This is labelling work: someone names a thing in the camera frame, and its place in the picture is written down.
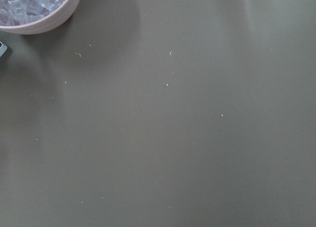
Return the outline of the pink bowl with ice cubes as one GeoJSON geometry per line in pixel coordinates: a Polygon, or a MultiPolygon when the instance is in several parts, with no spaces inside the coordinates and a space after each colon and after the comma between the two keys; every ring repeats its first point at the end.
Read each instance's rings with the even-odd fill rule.
{"type": "Polygon", "coordinates": [[[18,35],[51,31],[65,23],[80,0],[0,0],[0,30],[18,35]]]}

